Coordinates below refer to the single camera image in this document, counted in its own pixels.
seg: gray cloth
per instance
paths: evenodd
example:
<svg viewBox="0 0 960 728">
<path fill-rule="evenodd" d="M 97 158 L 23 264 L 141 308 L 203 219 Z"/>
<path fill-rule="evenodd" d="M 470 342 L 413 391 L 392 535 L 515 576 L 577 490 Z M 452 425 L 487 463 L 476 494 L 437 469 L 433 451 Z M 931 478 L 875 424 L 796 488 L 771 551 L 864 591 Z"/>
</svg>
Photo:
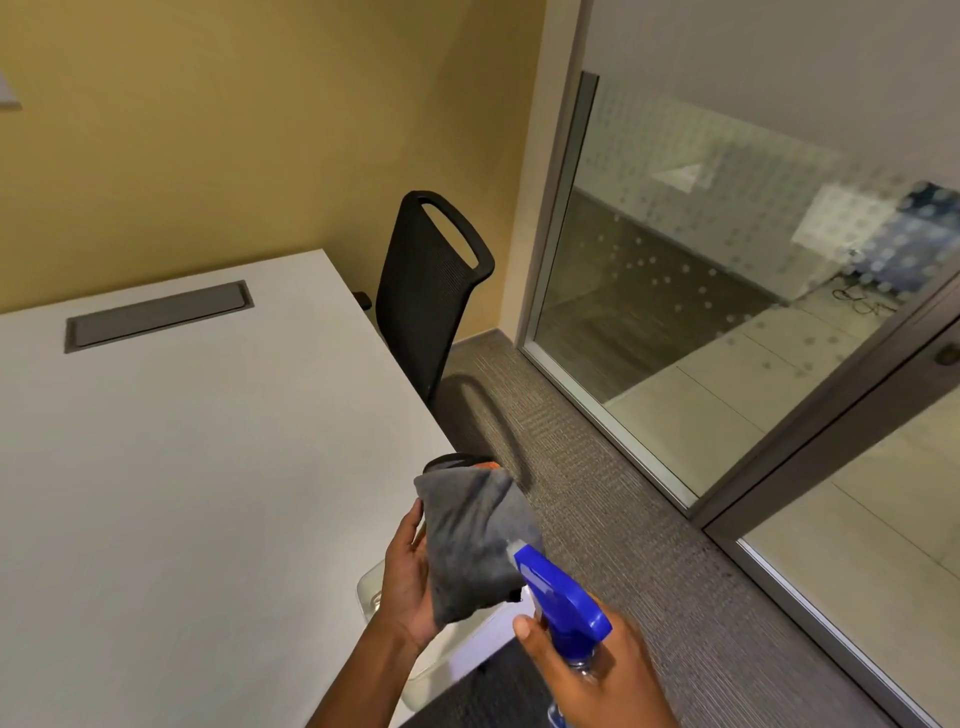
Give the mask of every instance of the gray cloth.
<svg viewBox="0 0 960 728">
<path fill-rule="evenodd" d="M 513 477 L 502 469 L 452 467 L 418 475 L 414 485 L 423 500 L 437 626 L 518 601 L 525 582 L 507 544 L 520 539 L 543 550 L 543 539 Z"/>
</svg>

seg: table top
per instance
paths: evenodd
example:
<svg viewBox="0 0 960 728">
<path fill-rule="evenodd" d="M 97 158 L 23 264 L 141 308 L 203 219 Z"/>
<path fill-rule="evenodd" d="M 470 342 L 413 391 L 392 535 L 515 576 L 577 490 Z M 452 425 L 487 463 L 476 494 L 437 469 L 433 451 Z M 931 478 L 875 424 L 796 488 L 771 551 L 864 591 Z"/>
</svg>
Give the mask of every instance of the table top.
<svg viewBox="0 0 960 728">
<path fill-rule="evenodd" d="M 69 316 L 239 279 L 253 308 L 63 352 Z M 0 342 L 0 723 L 301 728 L 451 450 L 326 255 L 18 311 Z"/>
</svg>

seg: spray bottle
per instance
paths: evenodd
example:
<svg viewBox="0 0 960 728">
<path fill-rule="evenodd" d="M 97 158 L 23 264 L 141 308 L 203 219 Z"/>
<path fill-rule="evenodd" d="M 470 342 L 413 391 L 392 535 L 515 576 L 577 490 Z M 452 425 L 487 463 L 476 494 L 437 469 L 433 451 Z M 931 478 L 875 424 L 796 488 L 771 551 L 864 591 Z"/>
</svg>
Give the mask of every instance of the spray bottle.
<svg viewBox="0 0 960 728">
<path fill-rule="evenodd" d="M 533 592 L 557 652 L 570 669 L 591 677 L 596 647 L 612 630 L 607 615 L 583 587 L 532 546 L 514 541 L 507 555 Z M 566 728 L 556 702 L 547 719 L 553 728 Z"/>
</svg>

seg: chair backrest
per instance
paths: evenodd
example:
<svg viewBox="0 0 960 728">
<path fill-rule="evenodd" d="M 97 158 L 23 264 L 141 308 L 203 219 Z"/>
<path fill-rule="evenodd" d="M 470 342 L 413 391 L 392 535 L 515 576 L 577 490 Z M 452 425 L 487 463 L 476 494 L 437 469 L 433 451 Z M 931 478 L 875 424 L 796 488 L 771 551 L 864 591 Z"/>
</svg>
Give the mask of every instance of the chair backrest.
<svg viewBox="0 0 960 728">
<path fill-rule="evenodd" d="M 439 210 L 477 258 L 471 268 L 433 224 Z M 376 292 L 376 322 L 418 394 L 432 404 L 470 293 L 493 273 L 493 256 L 467 218 L 436 192 L 409 192 L 400 203 Z"/>
</svg>

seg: fingernail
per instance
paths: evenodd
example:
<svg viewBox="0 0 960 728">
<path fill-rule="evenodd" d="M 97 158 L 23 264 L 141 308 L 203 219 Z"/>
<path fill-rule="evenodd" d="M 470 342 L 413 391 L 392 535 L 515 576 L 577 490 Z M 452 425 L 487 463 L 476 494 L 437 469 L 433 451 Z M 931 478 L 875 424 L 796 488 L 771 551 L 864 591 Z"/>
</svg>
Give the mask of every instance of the fingernail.
<svg viewBox="0 0 960 728">
<path fill-rule="evenodd" d="M 530 637 L 530 625 L 526 617 L 517 617 L 514 619 L 514 634 L 520 640 L 526 640 Z"/>
</svg>

